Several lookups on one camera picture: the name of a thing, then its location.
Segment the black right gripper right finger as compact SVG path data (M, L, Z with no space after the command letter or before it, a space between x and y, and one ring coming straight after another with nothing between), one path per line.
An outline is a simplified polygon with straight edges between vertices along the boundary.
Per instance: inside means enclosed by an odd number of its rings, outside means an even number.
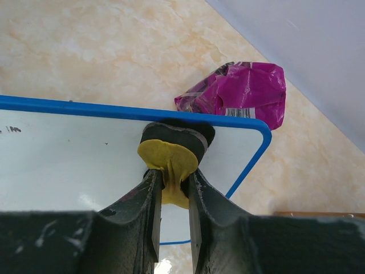
M364 221L256 216L189 176L194 273L363 273Z

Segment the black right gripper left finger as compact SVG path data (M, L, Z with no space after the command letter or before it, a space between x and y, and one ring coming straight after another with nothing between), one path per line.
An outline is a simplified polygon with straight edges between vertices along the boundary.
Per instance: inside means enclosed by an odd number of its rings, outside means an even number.
M152 273L159 259L163 176L149 170L95 211L1 213L2 273Z

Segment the yellow and black eraser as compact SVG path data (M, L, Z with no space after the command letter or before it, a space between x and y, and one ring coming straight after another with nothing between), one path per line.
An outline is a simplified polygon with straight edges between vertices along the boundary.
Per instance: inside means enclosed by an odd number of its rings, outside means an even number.
M173 118L145 126L137 153L148 169L161 171L163 204L189 208L186 180L198 170L215 134L214 127L207 122Z

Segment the blue framed whiteboard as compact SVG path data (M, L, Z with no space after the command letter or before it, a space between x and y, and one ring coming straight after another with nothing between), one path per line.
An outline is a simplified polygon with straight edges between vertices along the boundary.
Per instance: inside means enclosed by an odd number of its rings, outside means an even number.
M271 142L258 119L1 96L1 211L100 211L136 187L143 129L166 118L206 122L199 168L231 197Z

